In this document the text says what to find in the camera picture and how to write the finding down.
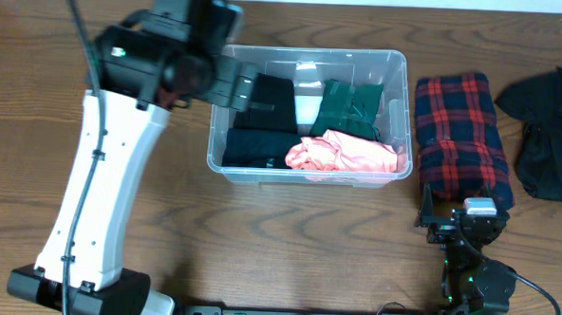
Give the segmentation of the white label in container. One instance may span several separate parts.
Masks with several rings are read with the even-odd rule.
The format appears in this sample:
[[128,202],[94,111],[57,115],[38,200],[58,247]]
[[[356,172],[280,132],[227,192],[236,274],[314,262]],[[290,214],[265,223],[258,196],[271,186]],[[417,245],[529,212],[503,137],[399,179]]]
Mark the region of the white label in container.
[[297,96],[295,97],[295,114],[298,125],[314,124],[318,118],[322,97]]

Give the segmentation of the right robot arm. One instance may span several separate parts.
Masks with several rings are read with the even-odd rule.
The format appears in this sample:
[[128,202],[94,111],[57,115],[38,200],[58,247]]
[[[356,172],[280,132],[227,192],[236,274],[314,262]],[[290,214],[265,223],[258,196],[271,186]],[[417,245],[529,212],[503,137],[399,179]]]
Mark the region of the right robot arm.
[[487,186],[482,197],[465,199],[448,217],[436,215],[432,193],[426,184],[416,225],[427,230],[427,243],[445,252],[440,289],[447,305],[430,315],[506,314],[515,291],[513,270],[482,248],[499,238],[510,216]]

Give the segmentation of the pink cloth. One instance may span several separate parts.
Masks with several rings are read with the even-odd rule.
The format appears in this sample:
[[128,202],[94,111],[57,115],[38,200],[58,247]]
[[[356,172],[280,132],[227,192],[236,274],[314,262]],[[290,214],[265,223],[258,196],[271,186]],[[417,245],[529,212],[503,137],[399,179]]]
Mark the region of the pink cloth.
[[278,177],[291,183],[382,188],[413,171],[410,150],[377,140],[327,130],[321,137],[302,137],[285,156],[289,167]]

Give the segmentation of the green cloth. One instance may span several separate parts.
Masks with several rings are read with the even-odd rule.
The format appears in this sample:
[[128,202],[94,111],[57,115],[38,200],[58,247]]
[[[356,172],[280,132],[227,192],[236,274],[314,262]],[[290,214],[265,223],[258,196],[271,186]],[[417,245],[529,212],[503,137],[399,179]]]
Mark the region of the green cloth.
[[366,140],[379,140],[380,130],[375,126],[383,85],[327,80],[323,99],[315,123],[309,134],[322,137],[327,130],[336,130]]

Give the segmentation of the dark navy cloth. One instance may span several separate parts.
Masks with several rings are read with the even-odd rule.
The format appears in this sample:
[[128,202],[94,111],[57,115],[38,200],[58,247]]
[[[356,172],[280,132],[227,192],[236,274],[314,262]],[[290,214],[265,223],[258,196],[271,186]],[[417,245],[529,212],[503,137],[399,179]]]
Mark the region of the dark navy cloth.
[[300,143],[301,137],[293,133],[230,129],[222,166],[289,169],[285,157]]

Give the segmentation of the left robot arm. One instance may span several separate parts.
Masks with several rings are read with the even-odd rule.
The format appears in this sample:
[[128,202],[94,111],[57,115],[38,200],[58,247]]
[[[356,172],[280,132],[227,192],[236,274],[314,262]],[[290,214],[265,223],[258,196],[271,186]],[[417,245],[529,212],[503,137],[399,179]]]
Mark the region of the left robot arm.
[[155,0],[89,38],[84,116],[57,220],[8,293],[62,315],[174,315],[174,300],[124,267],[124,236],[142,173],[176,107],[242,111],[259,70],[225,55],[242,9],[227,0]]

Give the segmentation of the clear plastic storage container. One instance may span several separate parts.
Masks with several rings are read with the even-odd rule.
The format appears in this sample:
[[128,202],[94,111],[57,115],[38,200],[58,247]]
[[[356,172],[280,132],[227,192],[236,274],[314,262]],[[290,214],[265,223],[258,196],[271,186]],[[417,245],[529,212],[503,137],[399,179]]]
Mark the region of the clear plastic storage container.
[[[295,97],[323,97],[324,82],[328,79],[353,85],[382,84],[384,89],[375,121],[381,142],[394,148],[404,145],[412,157],[407,60],[400,51],[234,45],[226,46],[225,54],[257,65],[264,74],[291,80]],[[291,183],[278,177],[286,169],[222,166],[227,133],[234,120],[234,111],[212,107],[207,150],[209,168],[232,183]],[[305,136],[310,127],[311,124],[298,125],[298,133]]]

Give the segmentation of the red navy plaid cloth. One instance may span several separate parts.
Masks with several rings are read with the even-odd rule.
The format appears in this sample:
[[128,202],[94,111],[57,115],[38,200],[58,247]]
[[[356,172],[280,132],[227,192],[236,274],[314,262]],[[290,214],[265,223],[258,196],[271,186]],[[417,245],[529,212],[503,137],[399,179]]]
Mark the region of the red navy plaid cloth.
[[435,198],[461,201],[484,196],[489,189],[499,207],[511,210],[510,168],[489,86],[483,73],[418,80],[418,178]]

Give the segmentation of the black cloth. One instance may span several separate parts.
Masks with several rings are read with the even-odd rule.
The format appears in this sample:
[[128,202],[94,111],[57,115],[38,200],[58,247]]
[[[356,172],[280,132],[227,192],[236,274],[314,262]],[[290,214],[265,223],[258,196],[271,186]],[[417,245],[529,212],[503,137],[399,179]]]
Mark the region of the black cloth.
[[233,127],[296,134],[297,125],[292,81],[260,74],[248,109],[236,113]]
[[515,170],[526,193],[562,202],[562,67],[510,84],[496,105],[524,123]]

